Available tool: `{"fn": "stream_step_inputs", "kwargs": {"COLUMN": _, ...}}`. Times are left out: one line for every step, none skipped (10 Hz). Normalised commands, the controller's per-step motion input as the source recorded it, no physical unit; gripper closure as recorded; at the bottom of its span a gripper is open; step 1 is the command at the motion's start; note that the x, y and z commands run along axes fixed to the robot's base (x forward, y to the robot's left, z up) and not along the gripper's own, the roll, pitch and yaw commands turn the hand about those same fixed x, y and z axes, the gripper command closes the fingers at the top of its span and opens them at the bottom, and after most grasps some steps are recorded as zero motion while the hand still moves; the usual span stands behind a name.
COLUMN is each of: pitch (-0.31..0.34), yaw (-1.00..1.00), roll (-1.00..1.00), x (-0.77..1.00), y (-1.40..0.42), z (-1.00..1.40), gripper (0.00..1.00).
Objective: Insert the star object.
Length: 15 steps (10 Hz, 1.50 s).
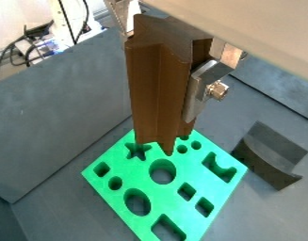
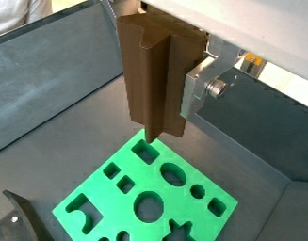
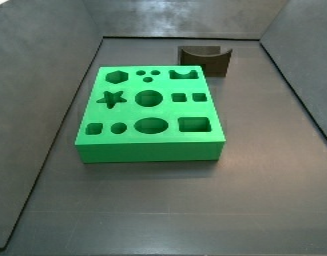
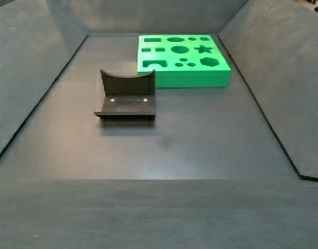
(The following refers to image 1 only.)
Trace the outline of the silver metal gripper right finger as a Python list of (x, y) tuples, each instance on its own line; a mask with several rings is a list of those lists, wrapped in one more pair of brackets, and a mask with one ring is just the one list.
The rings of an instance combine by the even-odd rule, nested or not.
[(228, 86), (222, 82), (236, 68), (243, 50), (226, 41), (214, 38), (210, 46), (210, 59), (191, 72), (187, 97), (183, 107), (183, 120), (190, 123), (203, 111), (208, 99), (222, 101)]

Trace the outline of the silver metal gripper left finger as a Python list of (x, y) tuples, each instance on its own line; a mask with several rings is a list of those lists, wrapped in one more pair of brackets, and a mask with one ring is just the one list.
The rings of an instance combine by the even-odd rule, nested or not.
[(139, 0), (103, 0), (120, 30), (121, 40), (133, 36), (133, 16), (142, 13)]

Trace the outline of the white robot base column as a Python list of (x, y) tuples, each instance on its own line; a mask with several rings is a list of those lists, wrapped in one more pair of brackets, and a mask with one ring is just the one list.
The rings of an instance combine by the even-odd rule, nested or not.
[(60, 45), (71, 47), (95, 37), (101, 25), (87, 0), (48, 0), (53, 24), (51, 33)]

